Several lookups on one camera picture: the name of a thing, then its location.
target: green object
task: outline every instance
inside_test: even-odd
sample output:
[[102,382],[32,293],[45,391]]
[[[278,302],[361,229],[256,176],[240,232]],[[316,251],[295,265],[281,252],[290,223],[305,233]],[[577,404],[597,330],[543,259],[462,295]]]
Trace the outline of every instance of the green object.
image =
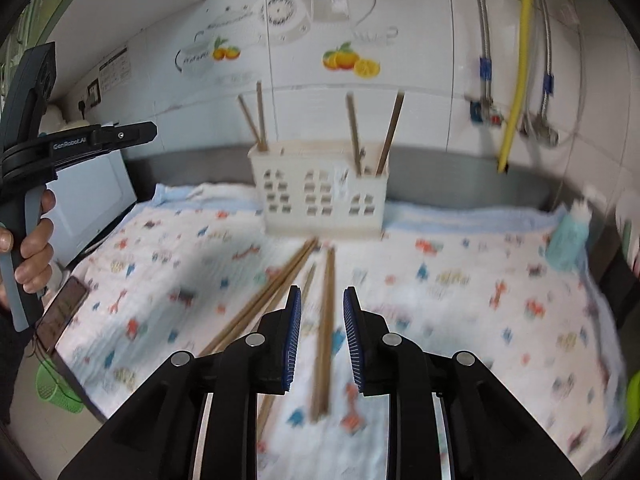
[[625,438],[631,436],[640,420],[640,372],[635,374],[626,390],[626,432]]
[[631,220],[625,220],[625,226],[622,229],[622,255],[625,257],[629,254],[629,245],[631,244]]
[[40,363],[36,374],[36,391],[42,400],[55,404],[71,413],[80,413],[84,408],[82,401],[66,381],[56,371],[50,360]]

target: smartphone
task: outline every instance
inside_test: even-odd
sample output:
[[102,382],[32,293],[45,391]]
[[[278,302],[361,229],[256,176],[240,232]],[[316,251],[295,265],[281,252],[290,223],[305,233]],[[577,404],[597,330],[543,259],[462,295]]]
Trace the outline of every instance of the smartphone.
[[53,354],[60,336],[88,295],[89,288],[75,276],[70,276],[56,294],[36,327],[36,334],[47,355]]

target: blue bottle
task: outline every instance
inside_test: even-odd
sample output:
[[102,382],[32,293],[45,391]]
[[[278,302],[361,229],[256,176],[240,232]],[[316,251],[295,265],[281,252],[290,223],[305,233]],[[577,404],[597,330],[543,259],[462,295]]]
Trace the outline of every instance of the blue bottle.
[[572,270],[578,254],[589,238],[591,209],[585,199],[574,200],[569,214],[565,215],[546,248],[545,257],[555,270]]

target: patterned cloth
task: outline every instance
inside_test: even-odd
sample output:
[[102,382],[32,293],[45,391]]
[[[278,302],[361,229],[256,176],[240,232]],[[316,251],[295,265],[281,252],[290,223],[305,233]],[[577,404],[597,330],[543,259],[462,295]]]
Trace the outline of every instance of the patterned cloth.
[[[183,206],[139,208],[74,272],[92,291],[57,348],[106,416],[172,352],[204,348],[302,244],[263,235],[254,212]],[[543,256],[562,212],[387,209],[382,239],[335,242],[336,305],[354,285],[424,351],[476,354],[581,472],[615,446],[625,377],[612,317],[588,273],[558,274]],[[332,412],[308,421],[324,253],[296,280],[318,264],[292,389],[258,443],[261,479],[385,477],[388,399],[357,394],[339,310]]]

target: human hand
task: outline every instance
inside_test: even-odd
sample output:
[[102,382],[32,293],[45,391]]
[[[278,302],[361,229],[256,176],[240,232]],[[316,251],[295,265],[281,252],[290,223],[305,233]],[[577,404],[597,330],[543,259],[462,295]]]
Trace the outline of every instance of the human hand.
[[[56,205],[56,196],[47,189],[42,194],[41,212],[48,213]],[[49,239],[53,233],[53,222],[43,218],[20,245],[20,253],[24,261],[15,269],[15,281],[24,286],[24,291],[33,294],[44,288],[51,278],[52,270],[49,262],[53,258],[53,247]],[[7,229],[0,227],[0,252],[8,253],[14,246],[14,236]],[[0,283],[0,308],[9,309],[9,301]]]

